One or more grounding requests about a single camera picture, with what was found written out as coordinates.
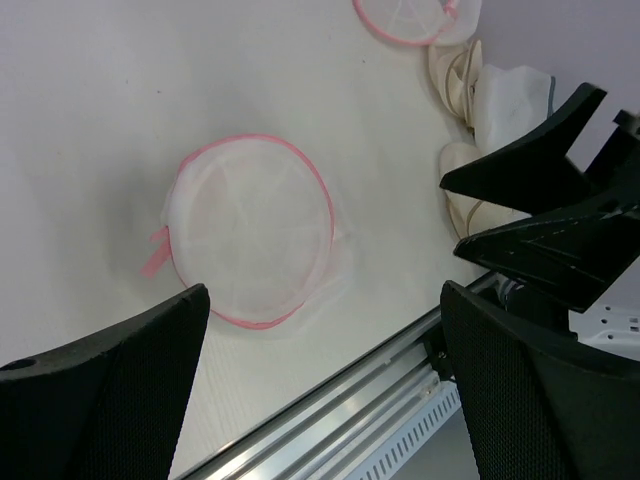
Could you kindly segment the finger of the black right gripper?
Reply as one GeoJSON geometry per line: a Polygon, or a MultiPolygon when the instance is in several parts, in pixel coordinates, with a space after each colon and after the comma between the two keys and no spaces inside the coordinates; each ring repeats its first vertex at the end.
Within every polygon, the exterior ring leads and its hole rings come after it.
{"type": "Polygon", "coordinates": [[[577,204],[597,191],[567,156],[607,92],[580,84],[541,125],[507,146],[444,175],[446,191],[530,215],[577,204]]]}
{"type": "Polygon", "coordinates": [[[467,237],[454,255],[583,313],[639,257],[639,198],[601,194],[467,237]]]}

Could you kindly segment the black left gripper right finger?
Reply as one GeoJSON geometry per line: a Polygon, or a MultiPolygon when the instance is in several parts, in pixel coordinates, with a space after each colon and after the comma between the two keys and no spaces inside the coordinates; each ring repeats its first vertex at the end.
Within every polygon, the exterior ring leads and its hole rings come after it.
{"type": "Polygon", "coordinates": [[[636,479],[639,364],[448,281],[441,322],[483,479],[636,479]]]}

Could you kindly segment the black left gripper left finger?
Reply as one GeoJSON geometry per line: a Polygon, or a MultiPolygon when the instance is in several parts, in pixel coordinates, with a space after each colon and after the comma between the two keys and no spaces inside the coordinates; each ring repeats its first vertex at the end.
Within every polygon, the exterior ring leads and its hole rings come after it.
{"type": "Polygon", "coordinates": [[[3,366],[2,478],[168,478],[209,307],[198,284],[3,366]]]}

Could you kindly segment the pink rimmed mesh laundry bag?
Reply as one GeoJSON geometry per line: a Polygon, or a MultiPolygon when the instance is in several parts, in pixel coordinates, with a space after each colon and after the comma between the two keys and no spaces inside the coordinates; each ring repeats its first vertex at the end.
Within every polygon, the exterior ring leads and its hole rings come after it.
{"type": "Polygon", "coordinates": [[[146,277],[171,264],[204,284],[211,312],[248,331],[312,318],[349,288],[353,235],[339,198],[293,144],[236,135],[179,165],[151,240],[146,277]]]}

